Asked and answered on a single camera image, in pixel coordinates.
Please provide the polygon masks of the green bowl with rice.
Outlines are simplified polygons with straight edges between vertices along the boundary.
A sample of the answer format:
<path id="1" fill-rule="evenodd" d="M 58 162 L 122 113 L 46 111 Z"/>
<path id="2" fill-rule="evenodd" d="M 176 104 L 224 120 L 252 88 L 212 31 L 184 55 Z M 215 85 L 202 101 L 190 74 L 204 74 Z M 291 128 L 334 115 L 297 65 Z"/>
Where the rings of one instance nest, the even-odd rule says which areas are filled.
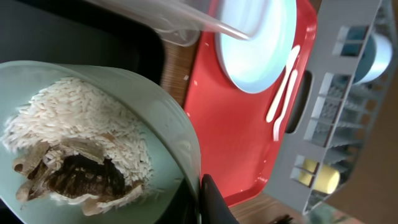
<path id="1" fill-rule="evenodd" d="M 24 223 L 195 223 L 200 147 L 129 70 L 1 64 L 1 200 Z"/>

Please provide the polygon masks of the light blue bowl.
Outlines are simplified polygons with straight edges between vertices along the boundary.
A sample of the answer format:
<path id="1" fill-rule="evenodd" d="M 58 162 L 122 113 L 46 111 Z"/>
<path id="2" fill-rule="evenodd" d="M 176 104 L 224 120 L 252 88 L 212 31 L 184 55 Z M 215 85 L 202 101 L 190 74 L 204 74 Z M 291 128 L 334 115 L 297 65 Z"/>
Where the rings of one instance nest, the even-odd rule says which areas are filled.
<path id="1" fill-rule="evenodd" d="M 348 28 L 340 55 L 344 57 L 358 56 L 367 31 L 368 28 L 364 26 Z M 373 31 L 359 60 L 353 84 L 368 83 L 378 78 L 386 71 L 392 56 L 391 41 L 385 35 Z"/>

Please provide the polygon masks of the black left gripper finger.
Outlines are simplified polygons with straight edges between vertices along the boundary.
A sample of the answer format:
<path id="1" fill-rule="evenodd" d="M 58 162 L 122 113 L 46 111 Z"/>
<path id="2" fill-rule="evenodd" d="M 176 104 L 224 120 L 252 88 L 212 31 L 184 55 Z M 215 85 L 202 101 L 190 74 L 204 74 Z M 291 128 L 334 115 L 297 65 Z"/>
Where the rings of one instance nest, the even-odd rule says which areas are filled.
<path id="1" fill-rule="evenodd" d="M 239 224 L 210 174 L 204 174 L 201 180 L 200 213 L 204 224 Z"/>

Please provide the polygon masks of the yellow plastic cup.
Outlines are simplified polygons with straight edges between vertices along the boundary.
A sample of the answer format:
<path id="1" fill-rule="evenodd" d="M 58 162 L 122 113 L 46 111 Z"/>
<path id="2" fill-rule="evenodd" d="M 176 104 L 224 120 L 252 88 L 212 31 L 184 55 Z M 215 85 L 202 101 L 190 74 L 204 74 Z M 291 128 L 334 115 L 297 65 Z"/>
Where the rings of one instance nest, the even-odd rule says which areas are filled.
<path id="1" fill-rule="evenodd" d="M 312 181 L 312 175 L 309 172 L 314 173 L 317 168 L 317 162 L 305 159 L 302 164 L 302 168 L 307 170 L 301 171 L 298 176 L 298 181 L 305 185 L 310 185 Z M 318 171 L 318 179 L 315 182 L 314 189 L 324 193 L 324 194 L 332 194 L 340 181 L 340 173 L 329 165 L 322 165 L 320 170 Z"/>

